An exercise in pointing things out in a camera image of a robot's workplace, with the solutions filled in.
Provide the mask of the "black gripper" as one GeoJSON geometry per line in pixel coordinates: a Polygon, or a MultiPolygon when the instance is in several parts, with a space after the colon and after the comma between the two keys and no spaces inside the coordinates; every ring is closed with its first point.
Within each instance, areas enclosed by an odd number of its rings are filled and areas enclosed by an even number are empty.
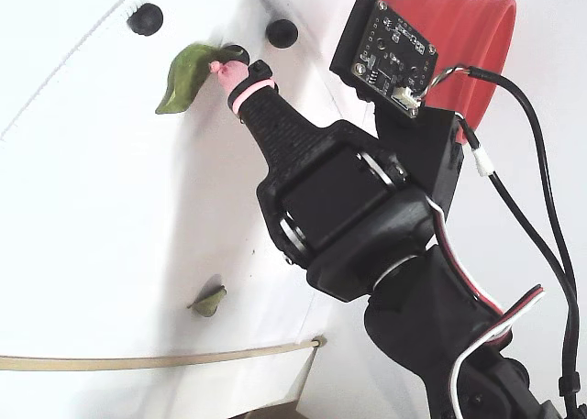
{"type": "Polygon", "coordinates": [[[208,66],[268,166],[256,194],[275,246],[308,283],[340,301],[371,292],[395,263],[424,251],[425,194],[381,142],[346,120],[317,127],[283,99],[264,61],[208,66]]]}

